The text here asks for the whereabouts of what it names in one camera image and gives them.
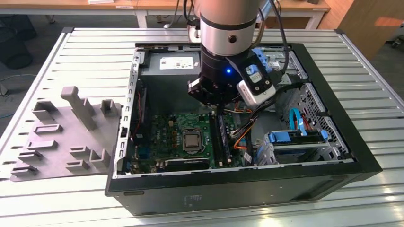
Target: trash bin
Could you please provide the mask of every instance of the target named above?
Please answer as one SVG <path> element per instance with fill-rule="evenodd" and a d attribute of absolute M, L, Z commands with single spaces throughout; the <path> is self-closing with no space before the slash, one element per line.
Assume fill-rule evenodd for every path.
<path fill-rule="evenodd" d="M 26 41 L 36 37 L 36 29 L 27 15 L 0 15 L 3 27 L 11 27 L 18 31 L 18 37 Z"/>
<path fill-rule="evenodd" d="M 0 27 L 0 62 L 14 70 L 24 68 L 32 62 L 32 55 L 18 38 L 18 31 L 10 27 Z"/>

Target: blue latch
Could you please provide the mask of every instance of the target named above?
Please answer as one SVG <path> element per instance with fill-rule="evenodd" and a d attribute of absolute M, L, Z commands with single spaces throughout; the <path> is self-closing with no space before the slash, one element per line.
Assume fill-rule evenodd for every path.
<path fill-rule="evenodd" d="M 291 142 L 290 133 L 287 131 L 274 132 L 276 142 Z"/>
<path fill-rule="evenodd" d="M 328 133 L 327 133 L 327 131 L 323 129 L 320 131 L 320 133 L 322 133 L 322 136 L 323 136 L 324 140 L 327 140 L 328 139 Z"/>
<path fill-rule="evenodd" d="M 271 134 L 270 134 L 270 142 L 274 143 L 275 141 L 276 141 L 276 140 L 275 140 L 274 133 L 271 133 Z"/>

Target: white table leg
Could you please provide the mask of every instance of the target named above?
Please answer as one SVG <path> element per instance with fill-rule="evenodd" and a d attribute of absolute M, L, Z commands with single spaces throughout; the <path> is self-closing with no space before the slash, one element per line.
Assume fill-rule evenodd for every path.
<path fill-rule="evenodd" d="M 138 10 L 135 12 L 135 15 L 136 15 L 136 18 L 138 18 L 139 28 L 147 28 L 147 21 L 146 21 L 147 11 L 146 10 Z"/>
<path fill-rule="evenodd" d="M 312 17 L 310 18 L 308 25 L 306 26 L 307 30 L 315 30 L 319 27 L 319 24 L 322 22 L 324 12 L 312 12 Z"/>

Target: metal table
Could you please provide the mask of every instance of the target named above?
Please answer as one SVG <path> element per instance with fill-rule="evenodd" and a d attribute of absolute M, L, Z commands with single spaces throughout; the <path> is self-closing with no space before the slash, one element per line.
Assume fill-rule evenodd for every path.
<path fill-rule="evenodd" d="M 63 33 L 0 139 L 2 226 L 398 226 L 404 224 L 404 105 L 347 39 L 335 31 L 288 30 L 288 42 L 304 43 L 384 172 L 350 184 L 316 202 L 134 218 L 104 196 L 107 176 L 14 183 L 12 162 L 36 119 L 36 101 L 59 98 L 78 86 L 92 104 L 124 103 L 135 42 L 187 42 L 184 29 L 76 28 Z M 267 30 L 263 42 L 280 42 Z"/>

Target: white label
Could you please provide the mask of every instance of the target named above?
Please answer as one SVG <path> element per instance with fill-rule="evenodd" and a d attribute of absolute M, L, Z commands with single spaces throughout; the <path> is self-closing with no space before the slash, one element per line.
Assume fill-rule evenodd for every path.
<path fill-rule="evenodd" d="M 198 78 L 191 84 L 190 84 L 190 87 L 194 87 L 195 85 L 198 85 L 200 82 L 200 79 Z"/>
<path fill-rule="evenodd" d="M 118 9 L 132 9 L 134 6 L 116 6 Z"/>
<path fill-rule="evenodd" d="M 160 59 L 162 70 L 184 70 L 194 69 L 192 57 L 171 57 Z"/>
<path fill-rule="evenodd" d="M 247 152 L 244 153 L 244 159 L 251 163 L 251 155 Z"/>
<path fill-rule="evenodd" d="M 251 78 L 251 81 L 252 81 L 254 83 L 258 83 L 258 82 L 263 79 L 263 77 L 262 77 L 262 75 L 260 75 L 259 72 L 256 72 L 255 74 L 252 74 L 252 75 L 250 76 L 250 78 Z"/>
<path fill-rule="evenodd" d="M 279 65 L 278 62 L 270 62 L 270 66 L 271 66 L 271 67 L 280 67 L 280 65 Z"/>

